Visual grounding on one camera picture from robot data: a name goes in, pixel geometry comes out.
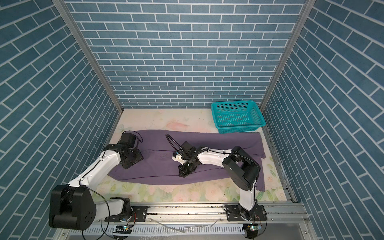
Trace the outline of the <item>teal plastic basket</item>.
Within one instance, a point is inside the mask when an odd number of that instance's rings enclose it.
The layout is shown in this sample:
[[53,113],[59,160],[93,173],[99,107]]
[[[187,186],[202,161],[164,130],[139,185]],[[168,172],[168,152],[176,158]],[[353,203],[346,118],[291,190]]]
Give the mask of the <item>teal plastic basket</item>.
[[211,111],[220,134],[252,132],[266,125],[254,101],[216,102],[211,104]]

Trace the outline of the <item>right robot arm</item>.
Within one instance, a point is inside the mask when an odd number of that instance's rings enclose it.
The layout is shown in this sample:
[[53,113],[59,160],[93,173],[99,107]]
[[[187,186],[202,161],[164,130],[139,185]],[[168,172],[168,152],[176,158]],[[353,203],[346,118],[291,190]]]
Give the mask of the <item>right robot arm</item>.
[[261,173],[261,166],[241,147],[231,150],[214,150],[208,147],[195,148],[184,142],[173,153],[173,161],[179,162],[179,176],[187,177],[199,165],[213,165],[224,168],[234,184],[240,189],[240,200],[237,205],[225,205],[227,221],[268,220],[264,206],[258,204],[256,186]]

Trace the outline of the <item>purple trousers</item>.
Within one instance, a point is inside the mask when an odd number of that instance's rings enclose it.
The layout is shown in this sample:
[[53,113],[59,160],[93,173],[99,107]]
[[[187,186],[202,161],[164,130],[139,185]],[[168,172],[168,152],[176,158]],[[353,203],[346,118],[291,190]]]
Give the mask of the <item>purple trousers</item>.
[[122,165],[115,166],[108,173],[114,180],[145,185],[186,185],[229,178],[224,168],[213,165],[200,165],[189,176],[179,177],[179,163],[172,159],[174,149],[167,141],[166,134],[180,144],[188,142],[194,147],[230,150],[239,146],[259,165],[266,158],[262,137],[258,132],[219,134],[143,130],[138,133],[144,139],[138,147],[144,159],[128,169]]

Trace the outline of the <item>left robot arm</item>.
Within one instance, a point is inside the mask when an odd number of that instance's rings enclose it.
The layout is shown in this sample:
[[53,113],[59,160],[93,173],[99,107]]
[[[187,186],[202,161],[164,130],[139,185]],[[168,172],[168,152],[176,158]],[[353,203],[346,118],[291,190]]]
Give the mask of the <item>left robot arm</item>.
[[142,136],[135,131],[122,133],[116,144],[105,146],[98,158],[78,177],[65,185],[56,186],[51,192],[49,226],[58,229],[84,231],[94,222],[129,222],[135,216],[130,199],[102,198],[96,188],[104,177],[116,166],[128,169],[144,159],[139,150]]

